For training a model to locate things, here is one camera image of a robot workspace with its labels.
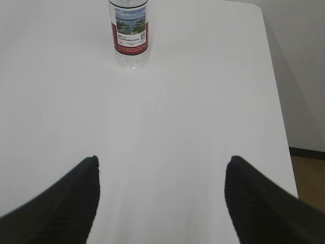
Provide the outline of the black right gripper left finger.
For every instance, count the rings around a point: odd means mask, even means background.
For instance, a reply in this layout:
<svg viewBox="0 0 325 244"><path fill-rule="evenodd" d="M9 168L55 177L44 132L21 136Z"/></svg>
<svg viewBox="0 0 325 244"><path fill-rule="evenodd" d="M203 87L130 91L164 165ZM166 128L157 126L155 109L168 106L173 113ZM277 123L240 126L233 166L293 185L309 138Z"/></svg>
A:
<svg viewBox="0 0 325 244"><path fill-rule="evenodd" d="M86 243L100 199L97 156L1 217L1 243Z"/></svg>

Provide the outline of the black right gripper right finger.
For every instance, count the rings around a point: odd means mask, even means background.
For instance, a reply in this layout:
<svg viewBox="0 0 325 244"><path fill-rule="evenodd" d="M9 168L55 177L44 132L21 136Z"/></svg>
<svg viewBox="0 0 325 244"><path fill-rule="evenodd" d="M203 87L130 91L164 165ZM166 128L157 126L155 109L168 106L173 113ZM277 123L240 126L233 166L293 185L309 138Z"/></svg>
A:
<svg viewBox="0 0 325 244"><path fill-rule="evenodd" d="M226 167L224 197L240 243L324 243L324 213L240 156Z"/></svg>

